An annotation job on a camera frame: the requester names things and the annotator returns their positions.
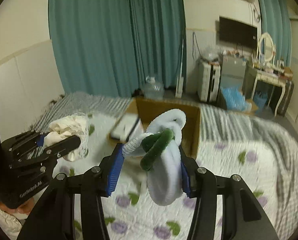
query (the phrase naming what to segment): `table leg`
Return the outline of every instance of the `table leg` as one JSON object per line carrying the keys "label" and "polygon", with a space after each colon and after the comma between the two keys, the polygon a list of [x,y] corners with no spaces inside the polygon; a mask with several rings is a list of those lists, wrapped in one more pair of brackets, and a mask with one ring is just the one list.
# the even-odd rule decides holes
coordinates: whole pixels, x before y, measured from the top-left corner
{"label": "table leg", "polygon": [[257,86],[257,77],[255,79],[255,84],[253,85],[253,90],[252,90],[252,94],[251,94],[251,100],[253,100],[253,96],[255,95],[255,90],[256,90],[256,86]]}
{"label": "table leg", "polygon": [[274,88],[275,88],[275,85],[273,85],[273,88],[272,88],[272,91],[271,91],[271,96],[269,98],[268,107],[270,105],[270,102],[271,102],[271,99],[272,99],[272,96],[273,96]]}
{"label": "table leg", "polygon": [[277,116],[278,106],[280,105],[280,103],[281,103],[281,101],[282,101],[282,99],[283,99],[283,96],[285,95],[285,91],[286,91],[286,85],[284,85],[284,86],[282,87],[281,96],[280,96],[279,101],[278,101],[278,103],[277,103],[276,110],[274,111],[274,116]]}

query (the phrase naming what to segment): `water bottle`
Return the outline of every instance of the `water bottle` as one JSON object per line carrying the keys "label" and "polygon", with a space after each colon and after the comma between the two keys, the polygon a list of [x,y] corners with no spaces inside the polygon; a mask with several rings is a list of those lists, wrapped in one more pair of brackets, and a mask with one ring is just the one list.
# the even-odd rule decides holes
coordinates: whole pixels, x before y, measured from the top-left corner
{"label": "water bottle", "polygon": [[162,99],[164,93],[163,84],[156,81],[154,77],[147,76],[143,92],[146,98]]}

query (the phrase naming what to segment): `crumpled white cloth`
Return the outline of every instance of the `crumpled white cloth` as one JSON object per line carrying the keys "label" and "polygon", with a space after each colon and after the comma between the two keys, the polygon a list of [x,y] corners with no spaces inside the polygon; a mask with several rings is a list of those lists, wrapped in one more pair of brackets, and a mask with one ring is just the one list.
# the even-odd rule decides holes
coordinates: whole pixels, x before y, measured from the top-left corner
{"label": "crumpled white cloth", "polygon": [[140,146],[147,136],[169,128],[175,139],[167,145],[162,154],[155,160],[147,172],[147,185],[150,197],[160,206],[172,204],[182,195],[181,130],[185,126],[186,115],[179,109],[171,109],[155,118],[148,126],[146,133],[127,142],[122,149],[124,157],[144,156],[146,152]]}
{"label": "crumpled white cloth", "polygon": [[65,155],[64,159],[73,162],[87,155],[89,119],[84,113],[68,115],[51,122],[49,125],[49,131],[50,133],[43,141],[44,148],[60,142],[72,135],[77,135],[81,140],[79,147]]}

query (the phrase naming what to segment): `plastic bag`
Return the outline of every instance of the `plastic bag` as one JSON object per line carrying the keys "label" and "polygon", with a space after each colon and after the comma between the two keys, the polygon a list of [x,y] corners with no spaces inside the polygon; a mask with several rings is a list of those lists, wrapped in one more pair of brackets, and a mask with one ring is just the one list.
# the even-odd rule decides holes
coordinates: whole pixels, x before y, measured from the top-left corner
{"label": "plastic bag", "polygon": [[207,61],[218,61],[220,53],[221,51],[219,48],[207,47],[202,52],[202,57],[204,60],[207,60]]}
{"label": "plastic bag", "polygon": [[238,91],[237,87],[220,88],[221,93],[225,98],[228,110],[248,111],[250,110],[250,103],[246,102],[244,95]]}

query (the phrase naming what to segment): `blue plastic bag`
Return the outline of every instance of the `blue plastic bag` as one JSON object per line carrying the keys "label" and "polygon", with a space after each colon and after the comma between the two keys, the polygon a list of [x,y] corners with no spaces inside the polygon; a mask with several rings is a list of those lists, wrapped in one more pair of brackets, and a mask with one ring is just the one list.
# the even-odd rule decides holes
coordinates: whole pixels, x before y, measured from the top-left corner
{"label": "blue plastic bag", "polygon": [[227,109],[236,111],[246,111],[248,109],[248,103],[244,95],[238,91],[237,87],[220,88],[222,95],[225,98]]}

